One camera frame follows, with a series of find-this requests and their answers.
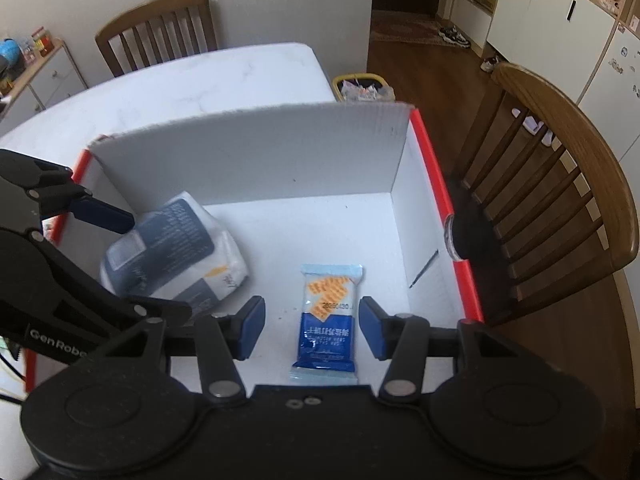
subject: white cabinet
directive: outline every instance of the white cabinet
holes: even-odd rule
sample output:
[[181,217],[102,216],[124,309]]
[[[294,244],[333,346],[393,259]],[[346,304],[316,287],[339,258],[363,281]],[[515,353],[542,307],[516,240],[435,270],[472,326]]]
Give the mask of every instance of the white cabinet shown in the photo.
[[498,0],[488,41],[576,102],[615,21],[591,0]]
[[[624,163],[633,160],[640,171],[640,141],[634,152],[627,150],[640,136],[640,40],[630,30],[617,30],[604,60],[589,85],[580,109],[590,118],[611,151]],[[640,174],[638,175],[640,206]]]
[[11,102],[0,118],[0,137],[45,108],[86,89],[64,43],[54,40],[55,49],[38,58],[15,81]]
[[0,121],[0,137],[42,110],[44,107],[36,99],[31,89],[25,88],[16,100],[11,102],[4,118]]
[[46,65],[33,77],[30,82],[31,88],[38,98],[46,103],[53,92],[60,86],[66,76],[73,72],[74,67],[66,54],[66,50],[61,48],[51,58]]
[[53,92],[53,95],[47,101],[45,106],[47,108],[51,108],[53,105],[57,105],[59,102],[79,94],[82,90],[84,90],[84,83],[76,72],[72,72],[66,76],[58,89]]
[[550,67],[555,64],[553,57],[559,55],[559,29],[568,3],[569,0],[531,0],[521,17],[522,26],[510,60],[549,79]]
[[589,82],[616,20],[590,0],[568,0],[559,8],[556,49],[544,77],[577,102]]
[[498,0],[487,41],[506,59],[514,59],[516,40],[531,0]]

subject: black cable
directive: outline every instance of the black cable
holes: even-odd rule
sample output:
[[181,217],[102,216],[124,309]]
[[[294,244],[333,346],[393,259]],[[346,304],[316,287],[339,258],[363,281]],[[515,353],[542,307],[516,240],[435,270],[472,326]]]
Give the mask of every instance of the black cable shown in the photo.
[[5,365],[7,365],[7,367],[9,368],[9,370],[11,370],[16,377],[18,377],[21,381],[24,380],[24,375],[22,375],[18,370],[16,370],[14,368],[14,366],[6,360],[6,357],[4,357],[2,354],[0,354],[0,361],[2,361]]
[[6,402],[17,404],[18,406],[22,405],[22,401],[20,399],[16,399],[15,397],[11,397],[5,394],[0,394],[0,400],[5,400]]

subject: shoe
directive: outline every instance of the shoe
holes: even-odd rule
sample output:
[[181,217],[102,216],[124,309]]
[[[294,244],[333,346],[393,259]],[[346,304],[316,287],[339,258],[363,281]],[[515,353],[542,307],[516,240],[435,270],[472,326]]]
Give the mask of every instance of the shoe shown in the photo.
[[463,48],[469,48],[471,46],[471,42],[460,34],[456,27],[442,27],[438,32],[438,36],[447,43],[456,44]]
[[[512,108],[511,115],[513,115],[515,118],[518,118],[520,115],[520,110],[518,110],[517,108]],[[539,129],[542,128],[542,126],[544,125],[545,123],[543,123],[542,121],[537,123],[532,116],[527,116],[527,118],[524,119],[524,123],[522,123],[522,126],[524,126],[524,129],[527,130],[531,135],[535,135],[539,131]],[[542,137],[542,145],[549,147],[551,146],[551,142],[553,140],[554,140],[554,133],[551,130],[549,130],[545,134],[545,136]]]
[[482,70],[483,72],[487,72],[488,74],[490,74],[491,72],[494,71],[495,66],[500,62],[500,60],[498,59],[498,56],[493,56],[493,57],[488,57],[487,59],[485,59],[482,62],[482,65],[480,65],[480,70]]
[[554,133],[549,130],[544,137],[542,137],[542,145],[549,147],[551,146],[551,142],[554,140]]

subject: chair backrest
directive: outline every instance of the chair backrest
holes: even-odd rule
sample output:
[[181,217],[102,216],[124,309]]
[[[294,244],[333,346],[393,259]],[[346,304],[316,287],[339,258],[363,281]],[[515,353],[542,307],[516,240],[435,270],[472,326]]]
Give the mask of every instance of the chair backrest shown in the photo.
[[[500,137],[486,161],[478,160],[474,164],[506,93],[516,98],[526,107],[526,110],[520,113],[506,133]],[[527,115],[536,116],[545,123],[545,126],[527,141],[512,162],[503,161],[500,171],[495,171],[492,178],[487,179],[508,150]],[[534,153],[548,129],[558,137],[561,145],[555,150],[549,150],[546,160],[537,164],[534,171],[529,172],[531,173],[529,176],[520,174],[519,181],[524,181],[523,184],[510,185]],[[523,210],[520,205],[550,173],[561,157],[566,158],[565,153],[571,155],[577,167],[572,171],[570,167],[566,171],[563,168],[558,174],[564,176],[554,182],[549,192],[545,196],[540,193],[535,203]],[[473,177],[470,176],[473,172],[469,171],[472,165],[474,168],[479,166],[479,170]],[[579,178],[579,175],[582,175],[588,184],[588,189],[584,190],[584,194],[571,205],[559,204],[559,198]],[[485,216],[494,226],[494,232],[502,244],[502,252],[510,265],[511,283],[514,286],[512,297],[516,299],[516,307],[504,320],[526,316],[562,300],[622,269],[638,254],[638,216],[634,200],[622,168],[612,151],[596,127],[574,102],[551,83],[522,67],[508,63],[501,63],[496,67],[474,124],[454,165],[452,176],[468,186],[475,200],[481,203]],[[478,188],[483,182],[487,192],[480,197]],[[511,191],[510,196],[502,193],[506,188]],[[502,200],[496,201],[500,194],[502,194]],[[496,203],[492,209],[496,211],[490,214],[487,208],[494,201]],[[593,208],[592,201],[596,203],[597,208]],[[497,202],[501,202],[499,208],[496,207]],[[552,205],[554,205],[554,214],[540,218],[543,213],[550,210]],[[564,234],[559,239],[552,238],[588,205],[591,213],[586,224],[583,223],[575,229],[571,228],[573,230],[569,235]],[[599,212],[600,217],[594,219],[593,211],[596,215]],[[502,222],[507,218],[510,220],[507,222],[510,226],[503,228],[505,224]],[[590,253],[587,261],[562,276],[552,275],[550,283],[524,296],[520,289],[522,284],[563,260],[601,227],[604,227],[606,232],[603,250],[597,251],[593,256]],[[523,241],[523,237],[518,235],[525,230],[529,238]],[[515,264],[548,240],[553,241],[545,244],[548,249],[546,254],[535,254],[535,258],[530,258],[533,261],[529,262],[525,269],[518,271]]]
[[120,37],[122,42],[122,48],[124,50],[127,61],[131,70],[137,70],[138,66],[134,60],[134,56],[131,51],[131,47],[125,38],[124,33],[131,29],[133,37],[138,48],[138,54],[142,60],[142,64],[146,67],[149,66],[148,52],[145,50],[143,39],[140,37],[138,26],[144,23],[146,28],[146,35],[148,42],[150,43],[152,54],[156,60],[156,63],[162,63],[160,49],[158,48],[158,42],[154,34],[154,26],[159,25],[162,40],[164,41],[164,48],[168,59],[175,59],[174,49],[172,47],[171,38],[167,29],[168,19],[173,23],[174,37],[177,41],[178,48],[182,57],[188,56],[187,46],[184,41],[184,36],[180,28],[180,19],[178,18],[178,12],[184,12],[186,28],[189,34],[191,50],[194,54],[200,53],[200,47],[198,45],[198,39],[196,36],[196,30],[194,28],[193,19],[191,17],[190,7],[196,7],[200,16],[200,23],[202,24],[202,30],[204,33],[204,40],[206,43],[206,50],[212,51],[217,49],[216,35],[213,28],[213,20],[211,18],[211,10],[209,8],[209,0],[152,0],[146,4],[135,7],[128,10],[117,18],[111,20],[105,25],[98,34],[95,35],[95,43],[97,43],[104,60],[107,62],[109,69],[114,76],[120,76],[124,74],[122,66],[116,57],[109,40],[115,36]]

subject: sneaker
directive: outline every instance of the sneaker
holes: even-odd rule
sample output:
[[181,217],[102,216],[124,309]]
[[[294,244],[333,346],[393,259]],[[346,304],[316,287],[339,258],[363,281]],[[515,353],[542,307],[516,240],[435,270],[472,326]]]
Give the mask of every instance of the sneaker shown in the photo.
[[438,32],[438,36],[447,43],[456,44],[463,48],[469,48],[471,46],[469,40],[460,34],[456,27],[442,27]]
[[483,72],[487,72],[488,74],[490,74],[491,72],[494,71],[495,66],[500,62],[500,60],[498,59],[498,56],[493,56],[493,57],[488,57],[487,59],[485,59],[482,62],[482,65],[480,65],[480,70],[482,70]]

